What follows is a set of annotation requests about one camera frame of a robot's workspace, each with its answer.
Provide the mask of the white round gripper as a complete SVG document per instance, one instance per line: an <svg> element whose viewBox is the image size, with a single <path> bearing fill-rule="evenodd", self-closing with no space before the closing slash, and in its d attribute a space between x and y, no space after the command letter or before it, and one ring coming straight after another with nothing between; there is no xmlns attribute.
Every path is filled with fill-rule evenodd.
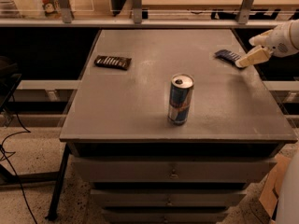
<svg viewBox="0 0 299 224"><path fill-rule="evenodd" d="M239 68L265 63L270 59L272 53L276 57L293 55L296 53L296 22L288 21L280 24L273 30L252 37L249 43L254 48L235 62Z"/></svg>

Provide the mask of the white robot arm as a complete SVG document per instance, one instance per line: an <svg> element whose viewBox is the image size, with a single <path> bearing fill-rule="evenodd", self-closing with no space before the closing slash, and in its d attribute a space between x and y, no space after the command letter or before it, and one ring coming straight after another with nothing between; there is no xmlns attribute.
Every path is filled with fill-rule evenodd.
<svg viewBox="0 0 299 224"><path fill-rule="evenodd" d="M253 46L235 65L245 68L267 62L272 56L283 58L299 52L299 20L286 21L249 40ZM278 194L278 209L269 224L299 224L299 152L290 161Z"/></svg>

